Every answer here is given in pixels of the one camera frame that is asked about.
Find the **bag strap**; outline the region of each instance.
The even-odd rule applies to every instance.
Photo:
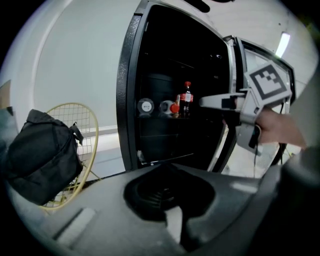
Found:
[[[76,126],[75,122],[69,129],[73,133],[73,136],[75,137],[76,140],[79,141],[80,145],[82,146],[82,142],[84,140],[84,137],[82,136],[81,132],[79,131],[78,127]]]

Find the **red label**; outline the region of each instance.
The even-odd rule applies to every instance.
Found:
[[[193,102],[194,96],[190,93],[182,93],[180,96],[180,101]]]

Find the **yellow wire mesh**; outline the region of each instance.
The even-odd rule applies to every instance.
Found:
[[[54,119],[64,122],[67,127],[71,127],[76,123],[76,126],[84,137],[82,145],[77,140],[77,153],[83,165],[82,172],[66,188],[59,192],[55,198],[43,205],[46,210],[53,210],[60,208],[60,206],[71,199],[73,194],[78,193],[82,189],[84,184],[82,181],[87,178],[87,172],[90,172],[88,168],[91,168],[89,163],[93,161],[92,158],[95,157],[96,153],[97,146],[94,146],[98,143],[98,136],[94,134],[98,130],[98,122],[94,113],[88,107],[79,103],[59,105],[47,113]]]

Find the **ceiling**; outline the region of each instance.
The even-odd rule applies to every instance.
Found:
[[[234,35],[276,52],[282,31],[291,35],[282,58],[294,67],[297,94],[312,77],[319,54],[305,26],[278,0],[203,0],[210,12],[202,13],[183,0],[163,0],[213,27],[222,36]]]

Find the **red bottle cap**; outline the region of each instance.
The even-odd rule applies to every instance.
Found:
[[[172,104],[172,105],[170,106],[170,111],[171,111],[172,113],[178,113],[179,110],[180,110],[180,106],[177,105],[177,104]]]

